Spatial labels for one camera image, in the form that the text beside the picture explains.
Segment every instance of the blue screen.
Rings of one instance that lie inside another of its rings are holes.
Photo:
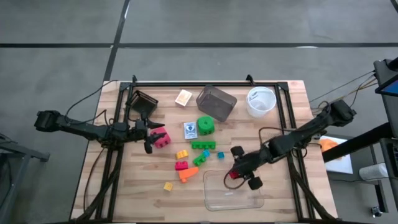
[[[393,83],[391,83],[390,85],[386,86],[382,91],[398,94],[398,80],[396,80]]]

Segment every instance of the white container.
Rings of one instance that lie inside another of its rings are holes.
[[[250,90],[246,97],[248,113],[254,118],[261,118],[276,104],[276,97],[273,91],[266,87],[255,87]]]
[[[386,164],[380,163],[368,167],[360,168],[359,176],[363,180],[377,180],[388,177]]]

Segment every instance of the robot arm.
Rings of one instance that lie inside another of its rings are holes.
[[[356,112],[343,100],[336,101],[324,107],[323,111],[302,127],[287,135],[276,136],[261,144],[258,151],[245,154],[241,146],[231,149],[235,163],[229,175],[233,179],[243,178],[248,180],[252,190],[262,186],[261,179],[255,177],[253,171],[266,163],[275,163],[285,157],[294,148],[303,148],[311,140],[311,137],[323,131],[328,126],[345,126],[352,122]]]
[[[70,119],[60,114],[58,111],[39,111],[35,122],[36,130],[43,132],[65,131],[68,133],[83,136],[88,140],[97,140],[103,147],[112,144],[122,144],[125,142],[145,140],[146,153],[152,153],[151,144],[164,137],[165,133],[153,134],[148,136],[148,128],[159,128],[164,124],[150,121],[146,114],[141,114],[141,119],[135,120],[133,128],[127,123],[115,122],[111,125],[97,126]]]

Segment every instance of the orange block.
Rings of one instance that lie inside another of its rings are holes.
[[[180,176],[181,182],[186,183],[187,178],[195,175],[199,171],[198,167],[192,167],[185,170],[180,170],[178,175]]]

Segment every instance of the gray concrete floor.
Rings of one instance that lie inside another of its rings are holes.
[[[0,0],[0,43],[110,43],[123,2]],[[121,42],[396,42],[397,20],[388,0],[132,0]],[[87,141],[41,133],[33,123],[38,110],[64,113],[94,91],[110,51],[0,48],[0,132],[51,153],[46,164],[30,163],[12,223],[68,220]],[[140,80],[242,80],[251,74],[258,80],[304,80],[311,100],[397,53],[396,48],[119,49],[111,79],[130,80],[135,74]],[[87,99],[71,117],[92,117],[97,102],[98,95]],[[360,92],[354,109],[358,114],[351,124],[329,132],[355,136],[387,121],[372,88]],[[389,188],[390,213],[372,220],[369,208],[377,201],[371,186],[331,182],[331,187],[344,220],[394,223],[398,218]]]

